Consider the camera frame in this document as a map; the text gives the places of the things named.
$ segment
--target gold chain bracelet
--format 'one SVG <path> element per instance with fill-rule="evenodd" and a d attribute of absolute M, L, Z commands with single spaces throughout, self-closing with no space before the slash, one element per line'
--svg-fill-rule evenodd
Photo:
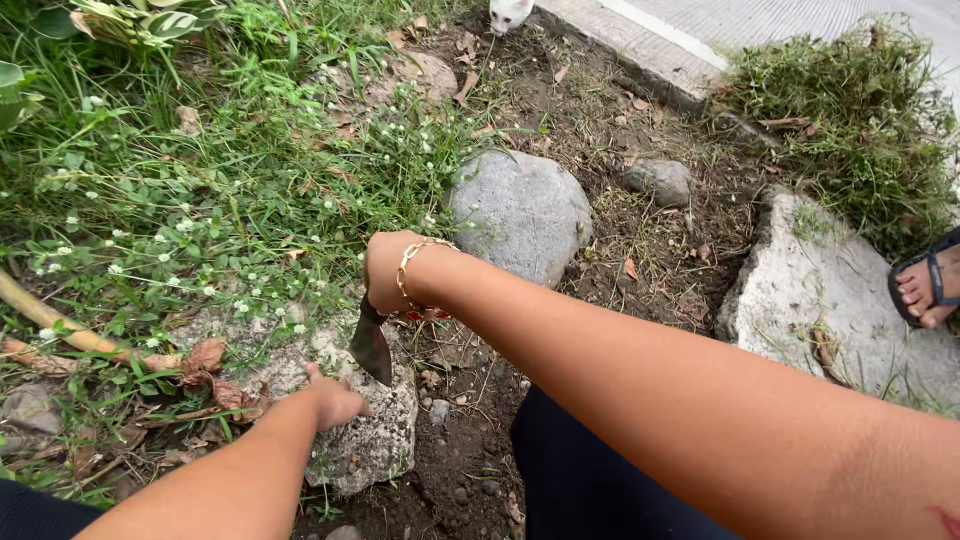
<path fill-rule="evenodd" d="M 403 295 L 403 300 L 405 300 L 405 301 L 407 302 L 407 304 L 410 305 L 410 309 L 411 309 L 411 310 L 407 313 L 407 315 L 408 315 L 411 319 L 414 319 L 414 320 L 418 320 L 418 319 L 423 318 L 424 315 L 427 315 L 427 314 L 428 314 L 427 312 L 428 312 L 429 310 L 434 310 L 434 311 L 438 311 L 438 310 L 437 310 L 436 308 L 434 308 L 434 307 L 425 307 L 425 306 L 418 305 L 416 302 L 414 302 L 414 299 L 411 298 L 410 295 L 407 294 L 407 289 L 406 289 L 406 281 L 407 281 L 407 261 L 409 261 L 411 258 L 413 258 L 417 253 L 419 253 L 419 252 L 420 252 L 420 248 L 423 248 L 423 247 L 426 247 L 426 246 L 436 246 L 436 245 L 442 245 L 442 246 L 446 246 L 446 247 L 449 247 L 449 248 L 453 248 L 453 249 L 456 250 L 456 251 L 460 251 L 459 249 L 457 249 L 457 246 L 453 245 L 451 242 L 447 242 L 446 240 L 444 240 L 444 239 L 442 239 L 442 238 L 434 238 L 433 236 L 425 236 L 425 237 L 423 238 L 423 242 L 421 242 L 421 243 L 419 243 L 419 244 L 411 244 L 410 246 L 407 247 L 406 250 L 404 250 L 404 252 L 403 252 L 403 260 L 400 262 L 400 267 L 397 268 L 397 270 L 396 270 L 396 286 L 399 287 L 399 289 L 400 289 L 400 294 Z M 438 316 L 438 317 L 441 316 L 441 314 L 439 313 L 439 311 L 438 311 L 438 313 L 431 313 L 431 314 L 433 314 L 433 315 L 435 315 L 435 316 Z"/>

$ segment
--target flip-flop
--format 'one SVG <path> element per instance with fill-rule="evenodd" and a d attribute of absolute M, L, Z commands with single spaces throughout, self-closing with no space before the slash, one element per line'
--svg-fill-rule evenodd
<path fill-rule="evenodd" d="M 937 240 L 937 243 L 930 246 L 930 249 L 926 250 L 926 253 L 923 255 L 901 262 L 890 270 L 890 274 L 887 277 L 887 286 L 890 289 L 890 298 L 894 301 L 894 306 L 897 307 L 897 311 L 900 312 L 900 317 L 903 317 L 903 320 L 906 321 L 910 326 L 914 328 L 922 328 L 924 325 L 920 323 L 919 318 L 914 317 L 910 311 L 907 310 L 906 304 L 903 303 L 903 298 L 900 295 L 900 284 L 897 283 L 897 276 L 899 276 L 903 270 L 906 270 L 910 266 L 926 260 L 926 266 L 930 270 L 930 283 L 933 285 L 934 301 L 930 307 L 960 306 L 960 298 L 944 298 L 944 277 L 940 272 L 940 264 L 937 263 L 938 253 L 952 248 L 957 244 L 960 244 L 960 227 L 957 227 L 947 234 L 944 234 L 939 240 Z"/>

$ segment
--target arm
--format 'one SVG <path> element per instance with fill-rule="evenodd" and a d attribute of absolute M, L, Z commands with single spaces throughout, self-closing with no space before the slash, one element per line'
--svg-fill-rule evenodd
<path fill-rule="evenodd" d="M 370 298 L 409 232 L 375 235 Z M 960 538 L 960 424 L 430 246 L 407 292 L 476 331 L 574 417 L 726 527 L 762 537 Z"/>
<path fill-rule="evenodd" d="M 76 538 L 288 538 L 317 430 L 370 414 L 360 394 L 305 367 L 310 384 L 236 442 L 147 486 Z"/>

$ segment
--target cat head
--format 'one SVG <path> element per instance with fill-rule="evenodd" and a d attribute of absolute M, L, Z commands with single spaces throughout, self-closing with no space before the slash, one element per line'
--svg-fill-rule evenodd
<path fill-rule="evenodd" d="M 503 36 L 523 24 L 534 8 L 534 0 L 490 0 L 490 30 Z"/>

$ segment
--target knife blade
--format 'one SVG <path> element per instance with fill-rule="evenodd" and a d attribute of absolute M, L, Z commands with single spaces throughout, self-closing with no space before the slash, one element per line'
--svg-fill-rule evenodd
<path fill-rule="evenodd" d="M 371 306 L 365 293 L 360 301 L 360 320 L 357 321 L 357 328 L 353 331 L 347 351 L 374 379 L 390 386 L 394 368 L 390 358 L 390 346 L 380 329 L 386 320 L 386 316 L 377 313 L 376 308 Z"/>

